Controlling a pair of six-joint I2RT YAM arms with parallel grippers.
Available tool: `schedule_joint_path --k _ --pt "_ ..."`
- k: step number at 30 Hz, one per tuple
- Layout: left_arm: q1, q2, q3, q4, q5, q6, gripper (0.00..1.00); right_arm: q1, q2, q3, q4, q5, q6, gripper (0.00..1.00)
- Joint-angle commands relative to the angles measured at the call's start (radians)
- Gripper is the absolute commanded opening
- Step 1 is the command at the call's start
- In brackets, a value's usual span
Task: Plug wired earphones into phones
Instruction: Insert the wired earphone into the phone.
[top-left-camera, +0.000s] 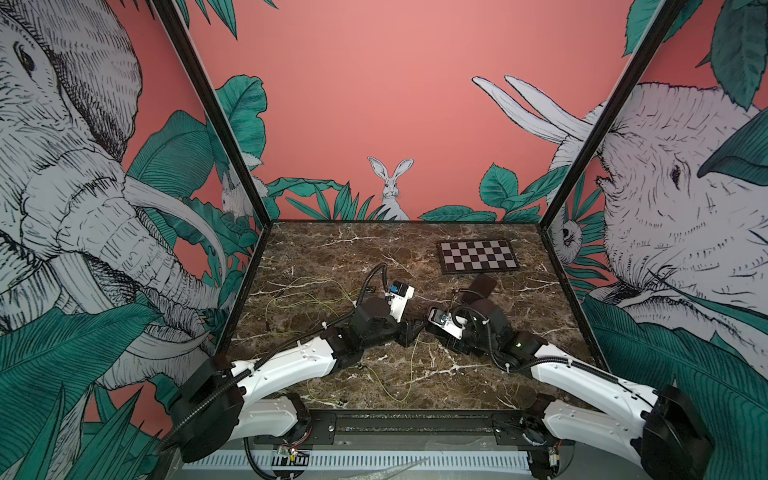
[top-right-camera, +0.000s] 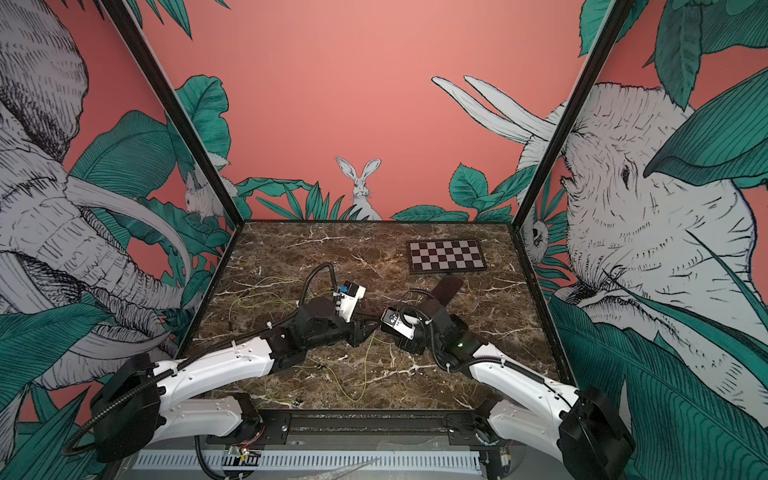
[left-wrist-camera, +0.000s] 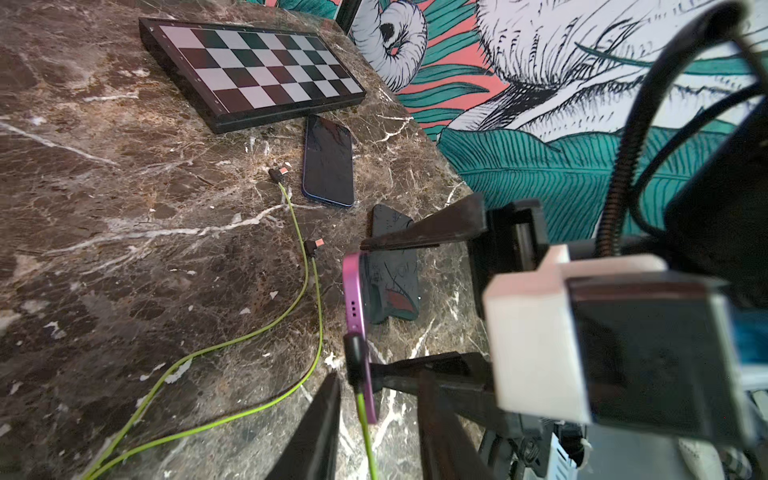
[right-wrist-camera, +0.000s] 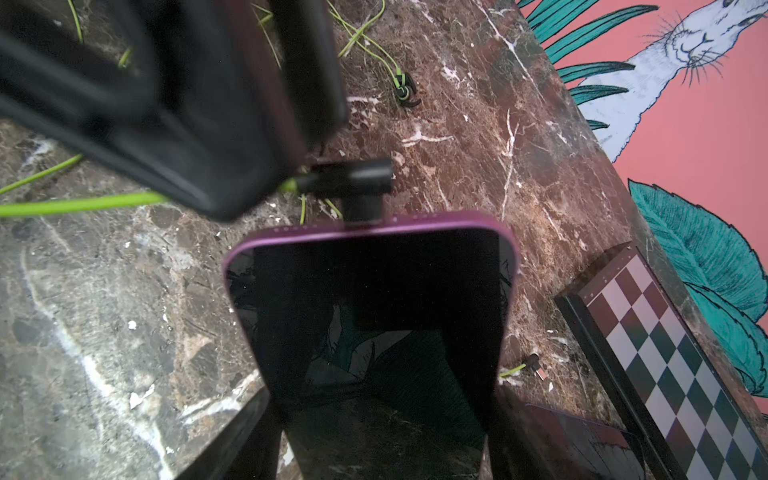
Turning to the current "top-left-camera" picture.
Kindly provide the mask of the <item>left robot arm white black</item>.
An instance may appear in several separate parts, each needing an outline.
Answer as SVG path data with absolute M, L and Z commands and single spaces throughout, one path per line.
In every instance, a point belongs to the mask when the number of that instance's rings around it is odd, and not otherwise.
M 257 360 L 204 361 L 172 397 L 172 428 L 157 447 L 192 463 L 230 440 L 282 437 L 307 421 L 300 401 L 278 391 L 357 364 L 365 351 L 390 341 L 406 346 L 420 329 L 404 317 L 412 286 L 395 281 L 381 297 L 360 294 L 349 313 L 288 340 Z

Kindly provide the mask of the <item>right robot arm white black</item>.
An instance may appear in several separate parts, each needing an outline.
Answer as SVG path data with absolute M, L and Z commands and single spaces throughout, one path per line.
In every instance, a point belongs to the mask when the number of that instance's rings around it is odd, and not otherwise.
M 534 436 L 573 440 L 622 457 L 653 479 L 701 479 L 715 450 L 704 421 L 677 386 L 654 388 L 581 361 L 543 337 L 515 330 L 488 298 L 429 309 L 428 329 L 457 353 L 487 355 L 506 374 L 549 384 L 583 409 L 543 396 L 527 415 Z

